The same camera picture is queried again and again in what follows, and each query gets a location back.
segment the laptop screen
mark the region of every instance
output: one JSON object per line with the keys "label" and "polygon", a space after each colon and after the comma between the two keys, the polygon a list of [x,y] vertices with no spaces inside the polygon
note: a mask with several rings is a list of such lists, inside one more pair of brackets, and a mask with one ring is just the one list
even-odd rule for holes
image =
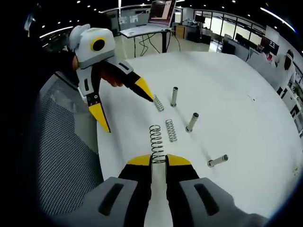
{"label": "laptop screen", "polygon": [[148,23],[169,26],[176,5],[176,0],[157,0],[151,4]]}

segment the white round table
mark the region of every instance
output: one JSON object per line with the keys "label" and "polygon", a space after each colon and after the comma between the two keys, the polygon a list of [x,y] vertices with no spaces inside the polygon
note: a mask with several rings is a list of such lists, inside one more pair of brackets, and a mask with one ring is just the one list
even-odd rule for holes
{"label": "white round table", "polygon": [[[104,180],[117,177],[131,158],[151,154],[149,127],[158,124],[166,153],[188,159],[199,177],[226,190],[243,211],[271,217],[298,179],[294,170],[302,167],[298,131],[274,89],[234,55],[176,52],[127,61],[165,109],[158,112],[130,89],[101,82],[100,97],[112,131],[106,133],[97,123]],[[174,108],[173,87],[179,88]],[[199,119],[187,133],[185,126],[194,112]],[[169,141],[166,119],[174,122],[177,142]],[[207,166],[208,160],[224,154],[227,162]],[[172,226],[164,170],[157,171],[145,225]]]}

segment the ceiling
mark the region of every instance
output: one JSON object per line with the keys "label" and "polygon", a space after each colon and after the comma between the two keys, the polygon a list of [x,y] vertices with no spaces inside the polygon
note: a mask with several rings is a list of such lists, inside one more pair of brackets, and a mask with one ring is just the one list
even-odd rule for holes
{"label": "ceiling", "polygon": [[[121,1],[122,6],[129,6],[150,4],[152,0]],[[81,0],[79,3],[77,0],[40,0],[38,2],[40,6],[34,10],[34,18],[36,20],[35,30],[40,35],[92,20],[102,24],[104,17],[99,11],[118,7],[118,0]],[[276,26],[278,32],[300,53],[303,51],[303,19],[301,15],[295,13],[296,9],[299,9],[299,1],[297,0],[236,0],[235,3],[232,0],[185,0],[178,2],[177,6],[222,11],[246,17],[264,26]],[[296,33],[280,20],[263,12],[260,7],[266,8],[291,24]]]}

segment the window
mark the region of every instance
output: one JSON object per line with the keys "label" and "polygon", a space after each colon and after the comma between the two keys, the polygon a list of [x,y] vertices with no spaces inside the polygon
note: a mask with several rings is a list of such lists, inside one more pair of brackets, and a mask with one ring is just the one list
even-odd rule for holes
{"label": "window", "polygon": [[238,18],[238,23],[237,23],[237,27],[236,27],[236,34],[239,33],[241,36],[243,36],[243,38],[249,39],[250,38],[251,25],[252,24],[250,22]]}
{"label": "window", "polygon": [[182,13],[179,11],[175,11],[175,23],[181,23],[181,15]]}
{"label": "window", "polygon": [[202,16],[202,11],[195,11],[195,15]]}
{"label": "window", "polygon": [[210,29],[210,24],[212,22],[212,13],[203,11],[203,16],[205,17],[205,23],[203,24],[203,27]]}
{"label": "window", "polygon": [[221,36],[229,35],[231,39],[233,39],[233,34],[236,29],[236,19],[236,17],[224,15]]}
{"label": "window", "polygon": [[213,13],[211,30],[213,31],[213,33],[219,36],[221,34],[221,28],[223,23],[222,18],[223,18],[222,13]]}
{"label": "window", "polygon": [[259,45],[261,43],[262,36],[265,35],[265,30],[259,26],[252,25],[250,41],[255,45]]}

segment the ceiling light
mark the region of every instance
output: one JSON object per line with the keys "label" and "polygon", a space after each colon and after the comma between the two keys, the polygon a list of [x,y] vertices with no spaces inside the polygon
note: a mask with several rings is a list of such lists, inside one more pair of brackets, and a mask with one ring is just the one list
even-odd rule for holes
{"label": "ceiling light", "polygon": [[47,36],[47,35],[53,34],[53,33],[55,33],[55,32],[60,32],[60,31],[63,31],[63,30],[69,29],[69,28],[72,28],[72,26],[60,28],[60,29],[58,29],[58,30],[55,30],[55,31],[49,32],[49,33],[47,33],[47,34],[44,34],[44,35],[40,36],[39,38],[41,39],[41,38],[43,38],[43,37],[45,37],[45,36]]}
{"label": "ceiling light", "polygon": [[289,23],[287,23],[286,21],[284,21],[282,18],[278,17],[276,14],[274,14],[274,13],[272,13],[272,12],[270,12],[270,11],[268,11],[267,9],[264,9],[264,8],[260,8],[260,9],[261,9],[262,11],[267,12],[268,14],[274,16],[275,18],[279,19],[280,21],[282,21],[282,23],[286,24],[290,29],[292,29],[295,33],[297,33],[297,32],[295,31],[295,29],[294,29],[293,27],[291,27],[291,25],[290,25]]}

